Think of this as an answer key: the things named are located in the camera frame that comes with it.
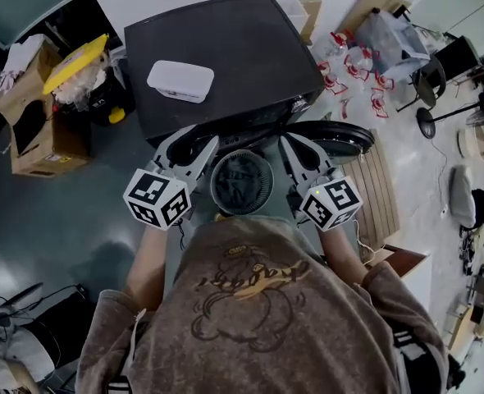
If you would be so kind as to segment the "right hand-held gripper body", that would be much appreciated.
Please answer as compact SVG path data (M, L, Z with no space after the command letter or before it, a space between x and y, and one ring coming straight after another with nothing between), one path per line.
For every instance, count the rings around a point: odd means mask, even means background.
M336 171L322 176L307 189L300 204L292 201L295 221L311 222L318 230L328 231L354 218L363 199L350 176Z

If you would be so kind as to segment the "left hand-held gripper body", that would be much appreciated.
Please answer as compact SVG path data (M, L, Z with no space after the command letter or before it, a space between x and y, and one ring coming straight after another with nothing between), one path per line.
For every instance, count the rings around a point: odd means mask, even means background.
M194 168L164 168L150 160L130 179L123 200L132 216L150 227L167 231L194 211L191 193L198 184Z

